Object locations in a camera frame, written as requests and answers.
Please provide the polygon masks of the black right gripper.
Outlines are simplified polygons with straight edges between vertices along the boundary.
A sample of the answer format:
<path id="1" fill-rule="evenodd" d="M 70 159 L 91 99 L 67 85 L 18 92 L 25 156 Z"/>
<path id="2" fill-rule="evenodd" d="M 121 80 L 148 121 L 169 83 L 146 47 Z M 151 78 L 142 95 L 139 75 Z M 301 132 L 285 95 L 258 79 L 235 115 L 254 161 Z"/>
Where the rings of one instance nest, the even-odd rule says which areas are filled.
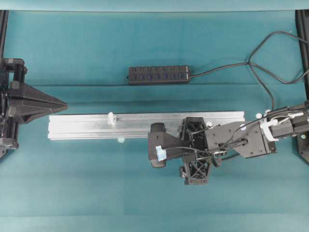
<path id="1" fill-rule="evenodd" d="M 185 185 L 202 186 L 208 183 L 211 167 L 219 167 L 220 160 L 207 153 L 205 131 L 213 127 L 202 117 L 187 117 L 179 127 L 179 138 L 185 143 L 186 155 L 182 156 L 180 176 Z"/>

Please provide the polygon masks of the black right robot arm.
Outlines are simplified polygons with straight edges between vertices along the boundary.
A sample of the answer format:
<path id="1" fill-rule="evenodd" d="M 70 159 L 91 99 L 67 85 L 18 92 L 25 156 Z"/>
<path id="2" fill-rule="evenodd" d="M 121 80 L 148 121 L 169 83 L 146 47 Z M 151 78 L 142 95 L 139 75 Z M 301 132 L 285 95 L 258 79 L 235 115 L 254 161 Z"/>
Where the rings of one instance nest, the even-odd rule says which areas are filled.
<path id="1" fill-rule="evenodd" d="M 207 124 L 204 129 L 187 131 L 193 159 L 183 158 L 180 177 L 185 185 L 208 183 L 212 166 L 237 156 L 246 159 L 276 153 L 275 143 L 309 130 L 309 102 L 276 110 L 266 110 L 253 121 L 224 125 Z"/>

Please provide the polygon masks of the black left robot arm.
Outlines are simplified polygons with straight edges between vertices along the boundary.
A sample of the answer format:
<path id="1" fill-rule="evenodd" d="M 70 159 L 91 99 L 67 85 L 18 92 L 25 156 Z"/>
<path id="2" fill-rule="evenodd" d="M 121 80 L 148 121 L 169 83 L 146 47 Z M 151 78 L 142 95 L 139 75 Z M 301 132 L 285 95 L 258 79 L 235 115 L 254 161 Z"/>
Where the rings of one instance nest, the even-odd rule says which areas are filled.
<path id="1" fill-rule="evenodd" d="M 18 149 L 19 125 L 68 109 L 65 102 L 25 83 L 22 59 L 0 60 L 0 156 Z"/>

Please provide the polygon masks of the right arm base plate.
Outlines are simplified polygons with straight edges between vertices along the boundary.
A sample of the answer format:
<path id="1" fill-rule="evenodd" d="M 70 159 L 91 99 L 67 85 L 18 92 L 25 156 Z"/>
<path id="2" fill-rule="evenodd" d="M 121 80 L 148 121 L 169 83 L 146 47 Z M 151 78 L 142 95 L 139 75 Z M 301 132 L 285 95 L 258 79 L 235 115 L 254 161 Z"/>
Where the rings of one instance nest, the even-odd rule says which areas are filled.
<path id="1" fill-rule="evenodd" d="M 294 137 L 297 156 L 308 166 L 309 165 L 309 132 L 303 132 Z"/>

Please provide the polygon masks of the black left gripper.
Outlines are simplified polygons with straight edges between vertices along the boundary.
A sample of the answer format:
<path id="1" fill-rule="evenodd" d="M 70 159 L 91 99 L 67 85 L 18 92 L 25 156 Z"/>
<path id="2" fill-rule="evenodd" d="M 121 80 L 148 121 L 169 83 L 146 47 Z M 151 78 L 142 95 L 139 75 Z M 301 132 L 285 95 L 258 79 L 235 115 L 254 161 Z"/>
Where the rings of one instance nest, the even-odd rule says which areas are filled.
<path id="1" fill-rule="evenodd" d="M 13 117 L 20 124 L 27 124 L 31 121 L 67 110 L 67 103 L 48 95 L 26 83 L 27 74 L 25 62 L 20 58 L 0 59 L 0 83 L 9 82 L 9 73 L 14 74 L 14 81 L 10 83 L 9 96 L 19 100 L 31 100 L 49 104 L 39 105 L 17 105 L 9 107 L 9 116 Z"/>

